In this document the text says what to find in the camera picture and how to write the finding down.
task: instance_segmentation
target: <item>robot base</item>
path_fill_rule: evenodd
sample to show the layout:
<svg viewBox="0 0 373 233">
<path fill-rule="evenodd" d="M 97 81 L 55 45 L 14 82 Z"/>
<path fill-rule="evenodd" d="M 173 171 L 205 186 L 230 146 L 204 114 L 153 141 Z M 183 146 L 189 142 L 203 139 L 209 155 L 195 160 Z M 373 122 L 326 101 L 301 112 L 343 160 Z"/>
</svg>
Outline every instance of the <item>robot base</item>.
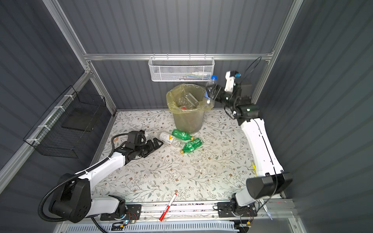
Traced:
<svg viewBox="0 0 373 233">
<path fill-rule="evenodd" d="M 140 219 L 141 205 L 126 205 L 126 207 L 127 207 L 126 216 L 121 221 Z M 100 220 L 101 221 L 115 221 L 115 218 L 120 218 L 120 217 L 116 213 L 101 214 Z"/>
<path fill-rule="evenodd" d="M 249 206 L 239 206 L 236 203 L 235 194 L 232 195 L 230 202 L 218 202 L 217 209 L 219 218 L 222 217 L 256 217 L 255 202 Z"/>
</svg>

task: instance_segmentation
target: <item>table surface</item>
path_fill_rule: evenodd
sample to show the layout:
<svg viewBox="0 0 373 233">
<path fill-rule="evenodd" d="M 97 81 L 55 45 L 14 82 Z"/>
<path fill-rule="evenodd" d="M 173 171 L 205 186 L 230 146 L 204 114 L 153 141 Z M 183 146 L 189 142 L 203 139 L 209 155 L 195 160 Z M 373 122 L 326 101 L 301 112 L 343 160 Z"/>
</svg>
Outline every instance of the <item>table surface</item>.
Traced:
<svg viewBox="0 0 373 233">
<path fill-rule="evenodd" d="M 145 130 L 149 138 L 175 128 L 173 115 L 163 111 L 121 111 L 117 114 L 101 159 L 111 151 L 112 136 L 132 130 Z M 92 196 L 117 195 L 127 202 L 226 200 L 245 188 L 255 177 L 250 146 L 236 120 L 224 110 L 205 112 L 203 125 L 195 138 L 204 144 L 190 154 L 164 144 L 147 158 L 133 160 L 98 183 Z M 115 139 L 115 146 L 127 136 Z"/>
</svg>

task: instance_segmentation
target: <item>wire basket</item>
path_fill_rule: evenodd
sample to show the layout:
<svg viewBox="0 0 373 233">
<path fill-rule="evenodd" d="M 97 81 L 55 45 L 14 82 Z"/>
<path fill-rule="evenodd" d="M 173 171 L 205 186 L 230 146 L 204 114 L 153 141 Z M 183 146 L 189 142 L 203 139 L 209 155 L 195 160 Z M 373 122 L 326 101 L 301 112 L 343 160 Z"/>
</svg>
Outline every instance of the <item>wire basket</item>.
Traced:
<svg viewBox="0 0 373 233">
<path fill-rule="evenodd" d="M 37 137 L 24 141 L 42 155 L 78 158 L 84 153 L 88 136 L 106 108 L 105 98 L 75 92 L 55 108 L 58 110 L 50 120 L 38 126 L 42 129 Z"/>
<path fill-rule="evenodd" d="M 155 82 L 198 82 L 209 81 L 214 73 L 213 57 L 204 59 L 149 58 L 151 79 Z"/>
</svg>

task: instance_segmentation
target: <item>marker pen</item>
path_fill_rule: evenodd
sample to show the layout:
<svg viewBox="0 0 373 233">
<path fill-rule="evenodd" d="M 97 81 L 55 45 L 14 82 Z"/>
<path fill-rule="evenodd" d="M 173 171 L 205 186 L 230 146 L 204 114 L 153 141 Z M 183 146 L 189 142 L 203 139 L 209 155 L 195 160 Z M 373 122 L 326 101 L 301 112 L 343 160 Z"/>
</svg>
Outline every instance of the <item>marker pen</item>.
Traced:
<svg viewBox="0 0 373 233">
<path fill-rule="evenodd" d="M 164 212 L 163 212 L 163 214 L 162 214 L 162 216 L 159 218 L 159 220 L 160 221 L 162 221 L 163 220 L 163 218 L 165 217 L 165 215 L 166 215 L 166 213 L 167 213 L 167 211 L 170 209 L 170 206 L 172 205 L 172 203 L 173 203 L 173 201 L 175 200 L 175 198 L 176 198 L 176 193 L 173 195 L 173 197 L 172 197 L 172 199 L 171 199 L 171 201 L 168 203 L 168 205 L 167 205 L 167 207 L 166 207 L 166 209 L 164 210 Z"/>
</svg>

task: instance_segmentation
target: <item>gray wall panel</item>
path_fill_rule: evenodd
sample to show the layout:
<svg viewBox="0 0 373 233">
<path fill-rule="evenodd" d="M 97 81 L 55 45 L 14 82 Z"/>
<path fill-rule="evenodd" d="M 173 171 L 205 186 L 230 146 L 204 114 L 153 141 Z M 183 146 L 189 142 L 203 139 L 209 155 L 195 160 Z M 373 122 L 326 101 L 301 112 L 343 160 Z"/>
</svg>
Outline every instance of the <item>gray wall panel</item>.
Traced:
<svg viewBox="0 0 373 233">
<path fill-rule="evenodd" d="M 84 70 L 41 0 L 0 1 L 0 167 L 55 99 Z M 91 82 L 82 92 L 97 94 Z M 111 117 L 106 109 L 79 159 L 34 152 L 0 194 L 0 229 L 52 232 L 37 215 L 40 199 L 65 173 L 89 166 Z"/>
<path fill-rule="evenodd" d="M 41 1 L 1 1 L 0 15 L 2 167 L 83 69 Z"/>
<path fill-rule="evenodd" d="M 81 92 L 97 94 L 91 82 Z M 65 173 L 74 174 L 88 167 L 109 123 L 111 114 L 105 109 L 85 145 L 85 153 L 78 159 L 43 156 L 34 152 L 21 170 L 0 195 L 0 214 L 3 218 L 0 227 L 13 232 L 52 232 L 55 223 L 41 220 L 37 207 L 41 198 L 57 184 Z M 48 212 L 49 203 L 45 205 Z M 27 230 L 17 226 L 19 218 L 24 218 Z"/>
<path fill-rule="evenodd" d="M 252 62 L 216 61 L 214 74 L 218 76 L 218 83 L 225 86 L 227 71 L 237 70 L 244 73 Z M 167 108 L 166 93 L 181 83 L 153 82 L 147 61 L 93 61 L 93 64 L 118 109 Z M 252 87 L 258 82 L 265 65 L 266 61 L 261 61 L 243 81 L 243 95 L 251 95 Z"/>
<path fill-rule="evenodd" d="M 88 53 L 271 52 L 291 0 L 60 4 Z"/>
<path fill-rule="evenodd" d="M 371 229 L 372 8 L 305 1 L 258 101 L 310 232 Z"/>
</svg>

